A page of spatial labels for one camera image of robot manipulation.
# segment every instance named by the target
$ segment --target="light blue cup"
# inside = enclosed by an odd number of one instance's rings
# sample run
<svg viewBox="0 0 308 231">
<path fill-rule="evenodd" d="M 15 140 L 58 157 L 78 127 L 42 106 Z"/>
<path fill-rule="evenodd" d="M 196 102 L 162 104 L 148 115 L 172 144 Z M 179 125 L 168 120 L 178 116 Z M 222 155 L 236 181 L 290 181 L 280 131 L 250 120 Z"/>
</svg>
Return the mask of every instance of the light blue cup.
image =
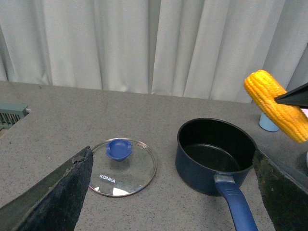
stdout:
<svg viewBox="0 0 308 231">
<path fill-rule="evenodd" d="M 279 130 L 279 127 L 277 127 L 263 112 L 261 114 L 259 125 L 266 131 L 276 132 Z"/>
</svg>

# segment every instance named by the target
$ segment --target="glass pot lid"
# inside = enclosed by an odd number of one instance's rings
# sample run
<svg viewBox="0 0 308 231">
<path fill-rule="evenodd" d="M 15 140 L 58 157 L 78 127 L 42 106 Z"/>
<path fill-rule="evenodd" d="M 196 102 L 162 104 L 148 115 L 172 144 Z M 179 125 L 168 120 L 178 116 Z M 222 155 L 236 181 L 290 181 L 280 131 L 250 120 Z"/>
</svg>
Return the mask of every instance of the glass pot lid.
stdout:
<svg viewBox="0 0 308 231">
<path fill-rule="evenodd" d="M 93 149 L 93 169 L 89 187 L 96 193 L 122 197 L 145 188 L 155 175 L 157 162 L 144 143 L 115 138 Z"/>
</svg>

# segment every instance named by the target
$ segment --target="blue handle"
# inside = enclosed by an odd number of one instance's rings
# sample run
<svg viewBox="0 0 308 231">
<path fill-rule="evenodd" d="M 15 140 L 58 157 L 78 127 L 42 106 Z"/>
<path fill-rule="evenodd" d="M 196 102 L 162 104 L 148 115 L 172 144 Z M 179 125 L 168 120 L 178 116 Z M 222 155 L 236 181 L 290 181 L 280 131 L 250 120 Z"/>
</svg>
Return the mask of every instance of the blue handle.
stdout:
<svg viewBox="0 0 308 231">
<path fill-rule="evenodd" d="M 106 155 L 115 161 L 123 161 L 131 154 L 131 142 L 115 139 L 106 145 Z"/>
<path fill-rule="evenodd" d="M 258 231 L 248 203 L 237 184 L 230 181 L 217 181 L 215 179 L 215 186 L 228 203 L 235 230 Z"/>
</svg>

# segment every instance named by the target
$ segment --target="lid knob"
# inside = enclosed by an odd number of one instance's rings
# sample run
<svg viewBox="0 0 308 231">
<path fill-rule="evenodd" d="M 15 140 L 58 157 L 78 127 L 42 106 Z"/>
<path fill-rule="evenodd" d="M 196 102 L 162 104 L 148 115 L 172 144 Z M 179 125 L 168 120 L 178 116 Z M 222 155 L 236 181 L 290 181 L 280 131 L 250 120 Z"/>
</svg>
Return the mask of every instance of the lid knob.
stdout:
<svg viewBox="0 0 308 231">
<path fill-rule="evenodd" d="M 106 145 L 106 155 L 113 160 L 123 161 L 131 154 L 131 143 L 124 139 L 110 141 Z"/>
</svg>

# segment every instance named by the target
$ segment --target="saucepan handle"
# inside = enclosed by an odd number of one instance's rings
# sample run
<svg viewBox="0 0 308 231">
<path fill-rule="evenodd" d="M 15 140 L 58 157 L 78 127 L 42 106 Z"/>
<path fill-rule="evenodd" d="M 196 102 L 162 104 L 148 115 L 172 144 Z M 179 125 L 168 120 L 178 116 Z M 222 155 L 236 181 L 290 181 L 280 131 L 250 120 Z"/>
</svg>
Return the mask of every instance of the saucepan handle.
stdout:
<svg viewBox="0 0 308 231">
<path fill-rule="evenodd" d="M 248 203 L 232 176 L 216 174 L 215 186 L 226 199 L 236 231 L 258 231 Z"/>
</svg>

